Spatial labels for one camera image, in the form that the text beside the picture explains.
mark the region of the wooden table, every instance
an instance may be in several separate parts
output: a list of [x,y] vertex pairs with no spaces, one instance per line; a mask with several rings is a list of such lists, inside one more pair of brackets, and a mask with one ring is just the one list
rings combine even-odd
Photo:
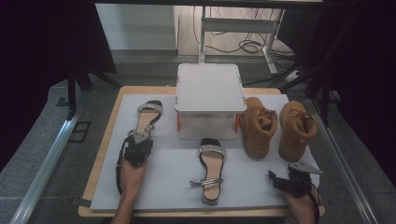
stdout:
[[[174,94],[176,95],[176,87],[154,87],[154,86],[125,86],[120,89],[113,111],[108,121],[105,135],[103,137],[101,146],[93,164],[90,178],[82,196],[83,200],[91,201],[95,192],[96,184],[102,170],[102,165],[105,159],[108,143],[114,124],[119,113],[122,96],[124,94]],[[244,88],[244,94],[280,94],[278,89],[268,88]],[[80,206],[78,213],[82,217],[113,217],[114,212],[93,212],[89,207]],[[324,214],[324,207],[320,207],[320,214]],[[140,212],[134,213],[136,217],[288,217],[290,211],[287,207],[284,208],[264,208],[264,209],[248,209],[248,210],[221,210],[221,211],[183,211],[183,212]]]

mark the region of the brown suede boot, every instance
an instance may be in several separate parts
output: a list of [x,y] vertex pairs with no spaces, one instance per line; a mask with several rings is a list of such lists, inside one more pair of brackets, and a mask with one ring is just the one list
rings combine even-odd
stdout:
[[286,103],[280,111],[280,127],[283,130],[279,143],[279,155],[285,161],[296,162],[305,153],[308,142],[318,130],[314,117],[296,101]]
[[277,114],[268,110],[257,97],[246,99],[247,111],[239,120],[244,136],[244,147],[249,157],[264,158],[270,148],[270,141],[277,129]]

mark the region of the gray carpet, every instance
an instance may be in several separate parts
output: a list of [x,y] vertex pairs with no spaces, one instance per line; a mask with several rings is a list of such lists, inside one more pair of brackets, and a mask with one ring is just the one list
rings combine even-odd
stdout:
[[[195,63],[196,58],[178,57],[132,57],[116,60],[118,73],[109,75],[122,85],[176,86],[177,66]],[[208,59],[209,63],[235,63],[244,83],[267,79],[268,68],[263,59],[224,58]],[[93,90],[88,92],[88,102],[79,118],[89,122],[88,134],[83,142],[69,142],[59,159],[29,223],[105,223],[102,218],[85,218],[78,215],[79,199],[88,181],[97,150],[100,146],[118,90],[103,80],[91,76]],[[272,80],[255,83],[249,87],[267,87]],[[307,104],[303,92],[306,83],[286,91],[290,100]],[[32,131],[0,174],[0,222],[8,223],[42,161],[61,129],[68,108],[56,106],[58,100],[67,97],[66,82],[59,83],[49,91],[49,100]],[[330,105],[330,129],[341,148],[351,172],[356,177],[378,223],[396,223],[396,189],[391,185],[370,152],[342,119],[336,104]],[[80,134],[72,134],[71,140],[81,140]],[[324,174],[320,179],[319,192],[326,213],[319,223],[363,223],[334,157],[318,133],[309,145]],[[263,218],[137,218],[136,223],[265,223]],[[295,223],[288,217],[286,223]]]

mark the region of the wooden floor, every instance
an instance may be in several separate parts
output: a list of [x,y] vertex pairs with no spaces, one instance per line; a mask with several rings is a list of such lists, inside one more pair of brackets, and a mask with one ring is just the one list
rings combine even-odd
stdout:
[[[271,8],[207,7],[205,12],[207,18],[274,20],[279,10]],[[178,17],[178,55],[198,55],[199,43],[201,42],[202,7],[175,7],[175,13]],[[267,38],[269,38],[267,34],[206,32],[205,45],[207,47],[205,55],[263,56],[260,44],[265,45]],[[240,42],[244,40],[256,41],[259,44],[255,47],[246,47],[247,50],[235,51],[240,48]],[[274,42],[273,49],[290,51],[277,39]]]

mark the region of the white wall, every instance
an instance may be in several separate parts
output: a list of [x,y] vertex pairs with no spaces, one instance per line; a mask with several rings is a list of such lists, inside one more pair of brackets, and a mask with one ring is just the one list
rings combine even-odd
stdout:
[[96,4],[110,49],[176,49],[173,6]]

